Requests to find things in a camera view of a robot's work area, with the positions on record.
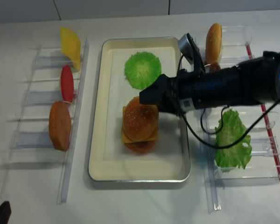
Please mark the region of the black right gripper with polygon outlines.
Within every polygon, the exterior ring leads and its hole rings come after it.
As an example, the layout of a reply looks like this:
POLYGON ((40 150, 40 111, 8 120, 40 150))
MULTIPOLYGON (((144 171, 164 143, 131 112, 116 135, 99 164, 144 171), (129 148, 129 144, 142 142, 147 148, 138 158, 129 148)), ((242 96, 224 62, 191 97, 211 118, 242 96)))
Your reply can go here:
POLYGON ((200 108, 198 72, 181 69, 175 77, 160 75, 149 87, 139 94, 140 103, 157 105, 159 112, 181 117, 200 108))

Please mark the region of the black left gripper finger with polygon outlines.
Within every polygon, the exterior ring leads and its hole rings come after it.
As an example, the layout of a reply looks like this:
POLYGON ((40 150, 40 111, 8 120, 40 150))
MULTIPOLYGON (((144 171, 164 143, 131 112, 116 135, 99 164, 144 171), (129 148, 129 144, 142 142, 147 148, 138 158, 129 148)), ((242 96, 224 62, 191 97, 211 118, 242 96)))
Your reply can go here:
POLYGON ((0 205, 0 224, 8 224, 11 214, 12 211, 11 211, 10 202, 4 201, 0 205))

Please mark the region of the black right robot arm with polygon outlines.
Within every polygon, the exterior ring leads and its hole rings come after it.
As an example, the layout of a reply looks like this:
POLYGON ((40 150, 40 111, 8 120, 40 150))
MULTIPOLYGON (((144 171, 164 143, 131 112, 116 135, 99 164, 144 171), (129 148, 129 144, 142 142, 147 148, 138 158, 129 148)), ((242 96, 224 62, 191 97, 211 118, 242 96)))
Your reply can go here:
POLYGON ((171 114, 274 102, 280 102, 280 53, 272 51, 209 73, 182 69, 175 77, 162 74, 140 92, 141 104, 156 105, 160 112, 171 114))

